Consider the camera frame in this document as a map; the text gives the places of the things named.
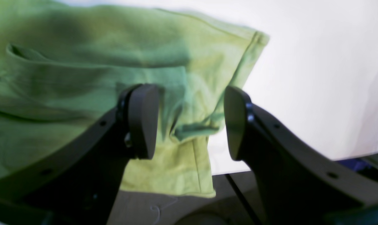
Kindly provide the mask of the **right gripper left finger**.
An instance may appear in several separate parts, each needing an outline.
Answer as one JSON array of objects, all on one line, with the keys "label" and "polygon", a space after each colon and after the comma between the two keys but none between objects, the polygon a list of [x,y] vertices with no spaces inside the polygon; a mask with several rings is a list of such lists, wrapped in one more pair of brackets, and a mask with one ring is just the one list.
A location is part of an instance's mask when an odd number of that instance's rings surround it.
[{"label": "right gripper left finger", "polygon": [[47,158],[0,179],[0,223],[105,225],[130,159],[154,156],[159,89],[138,84]]}]

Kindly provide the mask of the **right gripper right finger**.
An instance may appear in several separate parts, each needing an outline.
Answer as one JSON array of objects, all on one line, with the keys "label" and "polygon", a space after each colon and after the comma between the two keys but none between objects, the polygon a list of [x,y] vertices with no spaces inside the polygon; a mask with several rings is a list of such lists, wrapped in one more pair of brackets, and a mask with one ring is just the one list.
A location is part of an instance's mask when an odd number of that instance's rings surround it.
[{"label": "right gripper right finger", "polygon": [[378,182],[324,157],[276,117],[228,86],[232,160],[254,173],[271,225],[378,225]]}]

